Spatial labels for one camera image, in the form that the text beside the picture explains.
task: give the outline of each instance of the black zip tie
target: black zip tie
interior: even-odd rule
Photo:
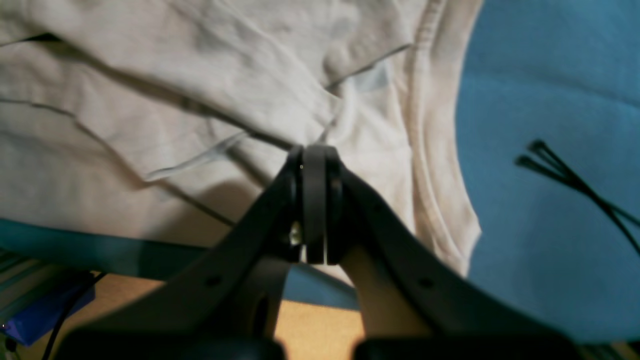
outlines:
[[[516,159],[516,165],[528,168],[529,170],[547,176],[566,186],[569,186],[570,188],[573,188],[574,190],[577,190],[578,192],[587,195],[611,219],[611,221],[613,221],[614,224],[618,226],[618,229],[622,231],[627,240],[631,243],[631,246],[633,246],[634,250],[636,250],[636,252],[640,255],[640,245],[638,245],[627,227],[625,227],[625,225],[620,221],[620,219],[614,212],[619,213],[622,217],[631,221],[635,225],[640,226],[640,221],[635,219],[626,211],[601,198],[567,164],[560,160],[560,157],[556,155],[551,149],[549,149],[545,142],[536,140],[529,146],[529,150],[538,155],[543,161],[551,165],[551,167],[560,172],[560,174],[554,172],[553,170],[545,167],[542,164],[535,162],[528,156],[518,157]]]

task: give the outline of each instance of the black cable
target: black cable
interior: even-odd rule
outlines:
[[[51,337],[49,337],[49,342],[47,342],[47,348],[44,350],[44,354],[42,354],[42,360],[49,360],[49,356],[51,356],[51,351],[53,350],[53,344],[56,342],[56,337],[58,337],[58,333],[62,328],[62,324],[65,322],[65,319],[71,313],[74,306],[80,300],[80,298],[95,285],[98,281],[100,281],[107,273],[101,272],[98,276],[94,277],[90,281],[88,281],[80,290],[78,290],[74,296],[67,301],[65,304],[62,313],[60,313],[60,317],[56,322],[56,325],[53,327],[53,331],[51,332]]]
[[[627,240],[630,242],[631,246],[633,246],[634,250],[640,255],[640,245],[636,242],[636,239],[631,235],[627,227],[620,221],[620,219],[616,216],[619,214],[620,216],[626,218],[631,221],[633,224],[640,226],[640,220],[634,218],[628,212],[620,209],[616,205],[611,202],[603,199],[599,196],[587,183],[582,180],[566,163],[564,163],[558,155],[556,155],[544,142],[541,140],[536,140],[531,144],[529,150],[535,153],[539,158],[541,158],[545,163],[549,164],[553,169],[553,171],[542,164],[535,162],[532,158],[528,156],[520,156],[516,159],[516,164],[528,168],[529,170],[535,171],[541,175],[547,176],[551,179],[554,179],[578,192],[581,192],[587,195],[596,205],[611,219],[611,221],[616,224],[618,229],[622,231]]]

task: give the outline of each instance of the blue fabric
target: blue fabric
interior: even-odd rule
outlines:
[[[470,280],[580,341],[640,336],[640,257],[586,196],[514,159],[541,138],[640,217],[638,19],[637,1],[487,0],[458,99],[483,228]]]

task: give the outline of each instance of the black plastic arm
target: black plastic arm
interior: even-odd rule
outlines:
[[[289,266],[300,259],[291,236],[298,225],[308,262],[340,264],[356,287],[368,337],[357,359],[579,358],[560,333],[443,265],[323,146],[293,149],[220,245],[166,286],[72,333],[58,358],[283,359],[270,339]]]

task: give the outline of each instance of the purple object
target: purple object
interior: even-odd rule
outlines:
[[[92,279],[93,274],[90,272],[73,276],[7,321],[3,329],[4,334],[24,346],[30,346],[53,329],[67,302]],[[95,287],[92,286],[78,299],[68,316],[94,299]]]

